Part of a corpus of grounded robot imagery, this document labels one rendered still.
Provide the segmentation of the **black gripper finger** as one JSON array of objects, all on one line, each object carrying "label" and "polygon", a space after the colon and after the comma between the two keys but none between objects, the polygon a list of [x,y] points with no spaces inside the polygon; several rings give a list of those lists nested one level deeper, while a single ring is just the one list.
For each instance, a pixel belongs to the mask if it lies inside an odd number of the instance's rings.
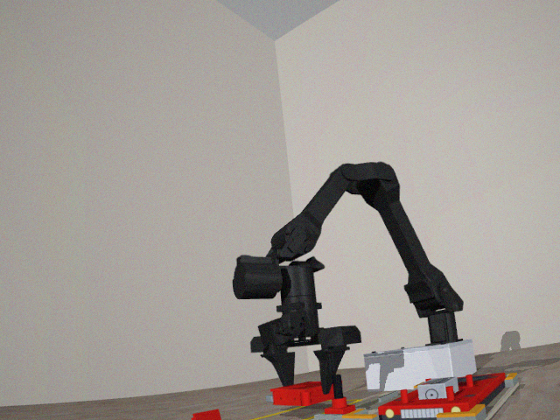
[{"label": "black gripper finger", "polygon": [[295,352],[260,355],[271,362],[283,386],[294,385]]},{"label": "black gripper finger", "polygon": [[347,350],[350,350],[350,346],[313,351],[319,360],[323,395],[330,394],[333,375],[336,375],[341,359]]}]

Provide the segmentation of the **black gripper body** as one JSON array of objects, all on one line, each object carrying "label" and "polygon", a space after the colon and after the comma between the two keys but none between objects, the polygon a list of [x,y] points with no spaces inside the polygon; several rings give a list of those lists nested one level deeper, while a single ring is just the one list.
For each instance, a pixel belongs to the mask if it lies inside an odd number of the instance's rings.
[{"label": "black gripper body", "polygon": [[283,315],[301,309],[300,306],[304,308],[311,324],[311,338],[301,338],[300,332],[300,335],[281,345],[274,346],[269,344],[264,346],[261,336],[258,336],[250,341],[251,353],[283,354],[288,353],[288,347],[306,347],[321,344],[321,349],[326,350],[347,347],[347,344],[361,343],[361,332],[356,325],[319,327],[318,309],[322,309],[322,304],[317,303],[316,296],[286,297],[281,299],[281,303],[282,305],[276,307],[276,311],[282,312]]}]

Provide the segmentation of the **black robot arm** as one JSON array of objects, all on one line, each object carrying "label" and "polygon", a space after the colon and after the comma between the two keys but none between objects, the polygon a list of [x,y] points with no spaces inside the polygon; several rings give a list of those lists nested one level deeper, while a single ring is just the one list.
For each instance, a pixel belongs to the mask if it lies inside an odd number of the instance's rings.
[{"label": "black robot arm", "polygon": [[[381,161],[342,164],[333,170],[304,210],[271,238],[266,257],[241,255],[236,258],[233,290],[237,299],[316,296],[314,272],[325,266],[314,256],[306,262],[294,260],[311,252],[321,235],[322,225],[347,191],[361,195],[380,213],[408,273],[403,286],[419,318],[428,318],[430,344],[463,341],[457,335],[454,312],[463,311],[464,301],[450,286],[444,273],[430,263],[417,233],[400,201],[400,183],[395,170]],[[292,262],[294,261],[294,262]],[[289,266],[279,266],[291,262]],[[311,338],[306,311],[288,312],[258,326],[264,346],[286,343],[300,335]],[[437,311],[439,309],[444,309]]]}]

